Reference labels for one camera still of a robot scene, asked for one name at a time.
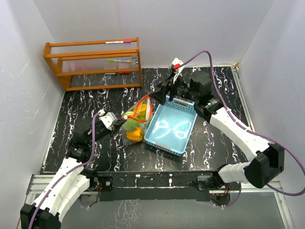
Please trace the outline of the green cabbage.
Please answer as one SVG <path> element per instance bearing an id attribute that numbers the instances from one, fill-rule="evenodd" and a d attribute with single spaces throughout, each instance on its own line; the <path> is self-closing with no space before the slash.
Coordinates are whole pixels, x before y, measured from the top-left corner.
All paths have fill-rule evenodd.
<path id="1" fill-rule="evenodd" d="M 140 122 L 134 120 L 134 119 L 127 119 L 127 121 L 124 123 L 124 129 L 126 131 L 133 131 L 140 125 Z"/>
<path id="2" fill-rule="evenodd" d="M 149 118 L 146 115 L 139 115 L 139 116 L 137 116 L 137 119 L 145 121 L 145 120 L 148 120 Z"/>

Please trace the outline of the clear zip top bag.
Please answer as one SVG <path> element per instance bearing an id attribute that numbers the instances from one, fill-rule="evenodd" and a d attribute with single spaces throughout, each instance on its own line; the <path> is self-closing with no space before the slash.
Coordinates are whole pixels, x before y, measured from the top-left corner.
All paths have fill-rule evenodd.
<path id="1" fill-rule="evenodd" d="M 145 95 L 122 115 L 122 142 L 125 146 L 136 144 L 144 139 L 153 116 L 150 94 Z"/>

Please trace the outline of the orange bell pepper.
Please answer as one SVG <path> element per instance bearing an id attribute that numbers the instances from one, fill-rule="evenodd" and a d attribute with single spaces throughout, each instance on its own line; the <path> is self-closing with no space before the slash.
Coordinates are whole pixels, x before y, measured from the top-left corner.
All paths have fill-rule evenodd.
<path id="1" fill-rule="evenodd" d="M 133 131 L 127 131 L 126 136 L 130 141 L 140 142 L 143 137 L 143 129 L 141 127 L 136 127 Z"/>

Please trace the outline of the yellow star fruit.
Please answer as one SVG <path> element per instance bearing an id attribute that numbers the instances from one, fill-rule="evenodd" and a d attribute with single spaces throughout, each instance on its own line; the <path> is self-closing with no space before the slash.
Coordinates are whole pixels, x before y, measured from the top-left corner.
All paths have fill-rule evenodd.
<path id="1" fill-rule="evenodd" d="M 137 104 L 134 107 L 133 112 L 135 116 L 146 116 L 147 104 L 146 103 Z"/>

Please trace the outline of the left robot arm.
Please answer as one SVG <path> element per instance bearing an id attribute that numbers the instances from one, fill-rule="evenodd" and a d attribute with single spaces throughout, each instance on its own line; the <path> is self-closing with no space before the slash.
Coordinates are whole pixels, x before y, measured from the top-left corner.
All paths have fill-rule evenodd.
<path id="1" fill-rule="evenodd" d="M 127 121 L 100 110 L 93 116 L 90 127 L 83 133 L 74 133 L 68 152 L 50 183 L 31 203 L 20 210 L 23 229 L 59 229 L 66 213 L 86 190 L 98 186 L 96 171 L 87 167 L 93 160 L 96 141 L 114 135 Z"/>

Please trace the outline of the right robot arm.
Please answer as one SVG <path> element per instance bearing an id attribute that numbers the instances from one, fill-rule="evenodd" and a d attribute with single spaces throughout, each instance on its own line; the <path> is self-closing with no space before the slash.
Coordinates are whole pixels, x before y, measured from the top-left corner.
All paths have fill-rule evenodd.
<path id="1" fill-rule="evenodd" d="M 263 188 L 284 170 L 285 150 L 274 140 L 267 140 L 253 132 L 235 117 L 220 96 L 212 94 L 212 83 L 206 72 L 194 72 L 190 83 L 173 71 L 158 84 L 150 97 L 164 105 L 175 97 L 193 102 L 197 115 L 219 129 L 235 143 L 247 158 L 246 163 L 227 164 L 214 172 L 213 185 L 224 189 L 232 182 L 249 182 L 256 188 Z"/>

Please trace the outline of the light blue plastic basket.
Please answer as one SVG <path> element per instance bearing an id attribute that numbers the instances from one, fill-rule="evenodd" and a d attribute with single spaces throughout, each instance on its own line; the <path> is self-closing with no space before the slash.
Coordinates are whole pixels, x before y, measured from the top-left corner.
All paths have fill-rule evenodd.
<path id="1" fill-rule="evenodd" d="M 182 156 L 193 130 L 197 113 L 194 103 L 166 96 L 164 105 L 158 105 L 146 130 L 146 144 Z"/>

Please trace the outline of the white pink pen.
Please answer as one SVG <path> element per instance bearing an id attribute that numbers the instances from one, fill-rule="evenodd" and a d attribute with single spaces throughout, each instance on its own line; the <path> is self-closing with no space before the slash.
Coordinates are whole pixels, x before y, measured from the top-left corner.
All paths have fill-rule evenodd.
<path id="1" fill-rule="evenodd" d="M 105 44 L 124 44 L 124 43 L 132 43 L 132 41 L 111 41 L 111 42 L 105 42 Z"/>

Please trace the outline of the green yellow pen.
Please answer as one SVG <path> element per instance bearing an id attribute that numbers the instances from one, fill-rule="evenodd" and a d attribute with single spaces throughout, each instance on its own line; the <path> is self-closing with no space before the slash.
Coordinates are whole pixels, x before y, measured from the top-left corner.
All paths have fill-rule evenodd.
<path id="1" fill-rule="evenodd" d="M 126 63 L 131 63 L 131 60 L 117 60 L 117 59 L 107 59 L 109 62 L 126 62 Z"/>

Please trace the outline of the wooden shelf rack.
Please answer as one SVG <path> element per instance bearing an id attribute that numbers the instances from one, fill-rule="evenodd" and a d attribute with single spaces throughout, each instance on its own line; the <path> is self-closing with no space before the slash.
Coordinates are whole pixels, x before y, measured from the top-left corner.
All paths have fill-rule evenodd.
<path id="1" fill-rule="evenodd" d="M 111 41 L 132 41 L 132 43 L 105 44 L 105 42 Z M 132 55 L 138 56 L 138 65 L 107 61 L 107 59 L 131 60 Z M 84 42 L 47 42 L 43 48 L 42 56 L 65 91 L 142 87 L 139 37 Z M 116 75 L 122 76 L 123 74 L 119 74 L 119 72 L 137 73 L 139 81 L 113 85 L 72 85 L 76 76 L 103 76 L 105 73 L 117 73 Z"/>

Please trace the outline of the aluminium frame rail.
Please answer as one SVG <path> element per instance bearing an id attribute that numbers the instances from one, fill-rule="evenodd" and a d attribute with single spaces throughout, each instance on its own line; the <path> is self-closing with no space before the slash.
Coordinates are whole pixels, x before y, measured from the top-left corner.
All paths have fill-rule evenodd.
<path id="1" fill-rule="evenodd" d="M 40 195 L 20 211 L 22 229 L 59 229 L 61 222 L 81 196 L 96 195 L 98 201 L 195 199 L 209 201 L 212 194 L 239 194 L 243 188 L 282 193 L 272 180 L 221 178 L 217 172 L 95 172 L 74 170 L 55 175 L 33 176 L 30 193 Z"/>

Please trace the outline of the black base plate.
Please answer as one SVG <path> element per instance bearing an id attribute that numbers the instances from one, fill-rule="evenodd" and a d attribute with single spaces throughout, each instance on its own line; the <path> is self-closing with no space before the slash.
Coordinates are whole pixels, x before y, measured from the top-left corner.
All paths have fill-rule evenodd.
<path id="1" fill-rule="evenodd" d="M 210 194 L 225 192 L 225 185 L 212 171 L 85 172 L 90 188 L 84 195 L 99 201 L 183 200 L 209 201 Z"/>

